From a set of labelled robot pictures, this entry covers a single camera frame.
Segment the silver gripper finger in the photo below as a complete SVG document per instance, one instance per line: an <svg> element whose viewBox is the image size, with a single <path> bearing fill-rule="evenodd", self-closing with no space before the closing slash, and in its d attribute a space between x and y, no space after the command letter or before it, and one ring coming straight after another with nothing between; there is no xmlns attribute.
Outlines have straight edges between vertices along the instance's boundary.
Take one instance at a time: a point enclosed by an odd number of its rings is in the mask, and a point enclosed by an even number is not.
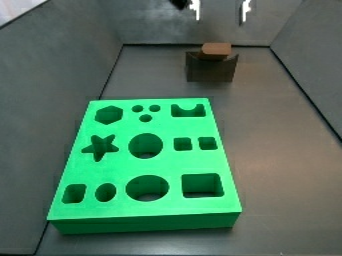
<svg viewBox="0 0 342 256"><path fill-rule="evenodd" d="M247 21L247 14L251 12L251 1L243 0L239 6L239 25L243 25Z"/></svg>
<svg viewBox="0 0 342 256"><path fill-rule="evenodd" d="M189 0L188 8L194 12L194 19L200 20L200 0Z"/></svg>

